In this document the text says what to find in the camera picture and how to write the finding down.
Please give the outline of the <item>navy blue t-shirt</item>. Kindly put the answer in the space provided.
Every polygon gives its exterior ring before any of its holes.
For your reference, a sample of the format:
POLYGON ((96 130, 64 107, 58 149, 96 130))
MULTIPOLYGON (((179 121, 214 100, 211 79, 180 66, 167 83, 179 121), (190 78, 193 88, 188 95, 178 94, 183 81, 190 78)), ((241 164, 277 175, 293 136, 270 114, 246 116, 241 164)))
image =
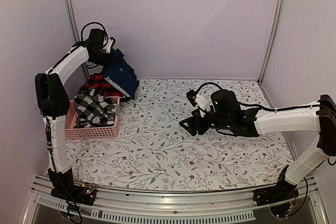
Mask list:
POLYGON ((114 61, 111 67, 103 67, 104 79, 127 98, 134 100, 139 80, 134 69, 125 61, 120 49, 112 49, 114 61))

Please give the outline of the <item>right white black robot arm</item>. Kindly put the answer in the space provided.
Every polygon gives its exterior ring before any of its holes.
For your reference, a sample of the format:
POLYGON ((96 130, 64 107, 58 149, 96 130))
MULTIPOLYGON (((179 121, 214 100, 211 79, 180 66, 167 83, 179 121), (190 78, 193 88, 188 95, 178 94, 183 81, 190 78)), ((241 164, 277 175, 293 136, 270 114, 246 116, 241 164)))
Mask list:
POLYGON ((226 89, 215 91, 209 100, 195 90, 186 96, 195 110, 179 125, 192 136, 214 129, 220 134, 241 137, 270 133, 313 137, 306 150, 281 170, 275 185, 254 191, 253 200, 258 206, 297 197, 297 185, 335 156, 335 102, 327 94, 307 104, 284 108, 242 103, 226 89))

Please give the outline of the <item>black white checkered cloth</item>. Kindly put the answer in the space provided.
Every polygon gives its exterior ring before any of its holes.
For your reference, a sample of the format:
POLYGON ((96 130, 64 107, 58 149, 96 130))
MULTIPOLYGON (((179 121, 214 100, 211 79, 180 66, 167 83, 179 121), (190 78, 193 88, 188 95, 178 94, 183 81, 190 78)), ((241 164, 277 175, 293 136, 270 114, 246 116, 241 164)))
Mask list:
POLYGON ((117 102, 113 98, 94 100, 84 95, 76 95, 73 107, 77 113, 75 129, 114 126, 117 102))

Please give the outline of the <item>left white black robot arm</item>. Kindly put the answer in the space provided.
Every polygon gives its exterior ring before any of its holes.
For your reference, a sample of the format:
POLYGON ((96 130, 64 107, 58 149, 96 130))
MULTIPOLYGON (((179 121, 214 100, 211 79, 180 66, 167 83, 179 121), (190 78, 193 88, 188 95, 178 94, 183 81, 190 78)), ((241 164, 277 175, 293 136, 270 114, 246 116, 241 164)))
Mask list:
POLYGON ((110 52, 112 46, 112 38, 108 37, 104 28, 92 29, 88 39, 75 43, 57 63, 35 76, 37 104, 45 124, 49 153, 48 175, 53 186, 51 195, 69 204, 92 206, 96 189, 90 184, 76 185, 73 181, 65 141, 70 100, 64 84, 87 61, 99 66, 111 66, 114 61, 110 52))

